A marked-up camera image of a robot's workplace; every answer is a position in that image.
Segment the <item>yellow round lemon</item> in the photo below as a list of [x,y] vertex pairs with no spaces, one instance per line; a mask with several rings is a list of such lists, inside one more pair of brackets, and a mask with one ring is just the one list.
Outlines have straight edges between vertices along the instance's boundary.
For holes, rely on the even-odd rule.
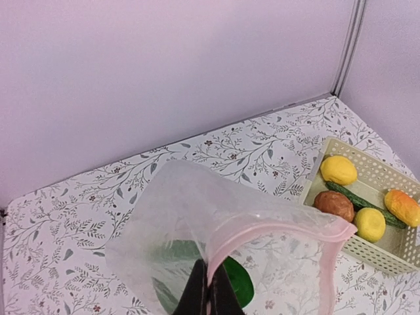
[[386,230],[386,221],[383,214],[373,208],[362,208],[354,218],[354,225],[357,227],[357,236],[370,242],[378,242]]

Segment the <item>beige perforated plastic basket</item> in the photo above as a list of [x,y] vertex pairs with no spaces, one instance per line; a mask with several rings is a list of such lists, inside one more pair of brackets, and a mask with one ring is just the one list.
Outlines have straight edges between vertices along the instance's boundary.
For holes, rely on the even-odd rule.
[[[357,178],[342,186],[326,181],[322,163],[333,157],[347,158]],[[303,188],[300,202],[317,205],[321,197],[348,199],[359,231],[344,245],[344,252],[389,274],[419,271],[419,227],[406,225],[385,203],[387,196],[405,196],[419,202],[419,182],[377,158],[337,139],[326,138]]]

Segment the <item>right aluminium corner post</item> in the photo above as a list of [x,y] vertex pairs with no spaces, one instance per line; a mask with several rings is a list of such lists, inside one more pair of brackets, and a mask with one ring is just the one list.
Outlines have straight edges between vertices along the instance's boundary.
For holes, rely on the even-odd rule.
[[358,39],[362,29],[364,16],[366,12],[367,1],[356,0],[353,1],[352,12],[350,15],[350,22],[346,31],[345,42],[343,45],[339,66],[333,80],[331,95],[340,97],[356,52]]

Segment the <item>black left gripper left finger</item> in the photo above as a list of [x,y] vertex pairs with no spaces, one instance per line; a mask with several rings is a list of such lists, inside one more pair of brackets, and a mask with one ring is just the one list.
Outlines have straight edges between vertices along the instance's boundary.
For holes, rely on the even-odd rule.
[[198,259],[173,315],[206,315],[208,290],[207,264]]

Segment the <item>orange yellow mango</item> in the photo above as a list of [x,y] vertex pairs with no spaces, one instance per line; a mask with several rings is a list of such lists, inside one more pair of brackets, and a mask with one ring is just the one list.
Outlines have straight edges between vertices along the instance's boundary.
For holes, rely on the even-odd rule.
[[406,225],[419,226],[419,204],[401,190],[390,190],[385,194],[386,208]]

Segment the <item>green cucumber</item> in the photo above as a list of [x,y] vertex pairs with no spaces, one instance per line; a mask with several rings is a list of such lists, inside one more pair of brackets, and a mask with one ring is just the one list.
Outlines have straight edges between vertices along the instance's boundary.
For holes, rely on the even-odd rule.
[[325,185],[328,188],[328,190],[338,192],[338,193],[341,193],[341,194],[345,195],[352,202],[352,204],[355,206],[355,208],[357,208],[357,210],[361,210],[362,208],[376,209],[383,214],[387,225],[390,225],[390,226],[393,226],[393,227],[396,227],[396,228],[399,228],[399,229],[407,228],[407,224],[405,224],[400,219],[395,217],[390,211],[384,210],[384,209],[368,202],[367,200],[357,196],[355,193],[351,192],[349,189],[345,188],[344,186],[341,186],[341,185],[336,184],[336,183],[331,182],[331,181],[327,181],[325,183]]

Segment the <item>floral patterned table mat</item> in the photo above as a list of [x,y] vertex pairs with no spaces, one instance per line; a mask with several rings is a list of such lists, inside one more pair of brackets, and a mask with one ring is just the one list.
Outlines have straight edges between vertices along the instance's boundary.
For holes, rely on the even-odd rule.
[[12,201],[2,220],[2,314],[147,314],[106,266],[144,187],[165,162],[195,161],[236,182],[298,200],[327,137],[385,164],[372,183],[418,180],[381,137],[334,96],[247,119],[83,173]]

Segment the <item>green white bok choy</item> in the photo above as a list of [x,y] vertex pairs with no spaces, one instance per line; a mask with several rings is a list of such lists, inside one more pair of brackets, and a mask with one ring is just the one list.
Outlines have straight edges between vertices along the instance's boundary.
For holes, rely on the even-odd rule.
[[244,314],[254,297],[246,269],[227,257],[208,278],[201,246],[175,240],[152,251],[152,284],[167,314]]

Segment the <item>clear zip top bag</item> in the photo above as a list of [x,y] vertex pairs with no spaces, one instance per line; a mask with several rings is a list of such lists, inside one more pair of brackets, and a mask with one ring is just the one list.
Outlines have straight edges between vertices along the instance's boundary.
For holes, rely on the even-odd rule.
[[121,235],[106,245],[106,264],[153,314],[167,314],[152,284],[150,255],[192,240],[208,278],[227,257],[246,269],[255,293],[245,314],[332,314],[336,258],[355,232],[341,217],[175,160],[155,174]]

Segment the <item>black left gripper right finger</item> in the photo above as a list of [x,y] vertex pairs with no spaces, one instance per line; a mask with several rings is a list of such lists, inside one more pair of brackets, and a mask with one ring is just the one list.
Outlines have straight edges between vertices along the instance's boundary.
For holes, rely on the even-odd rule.
[[210,315],[244,315],[228,274],[220,265],[215,274],[210,287]]

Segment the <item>brown potato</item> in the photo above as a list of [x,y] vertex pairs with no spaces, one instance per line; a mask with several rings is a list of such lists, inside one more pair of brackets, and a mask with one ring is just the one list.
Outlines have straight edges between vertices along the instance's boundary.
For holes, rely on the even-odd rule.
[[335,191],[320,192],[314,199],[313,206],[323,213],[329,213],[345,219],[354,220],[355,212],[352,202],[344,195]]

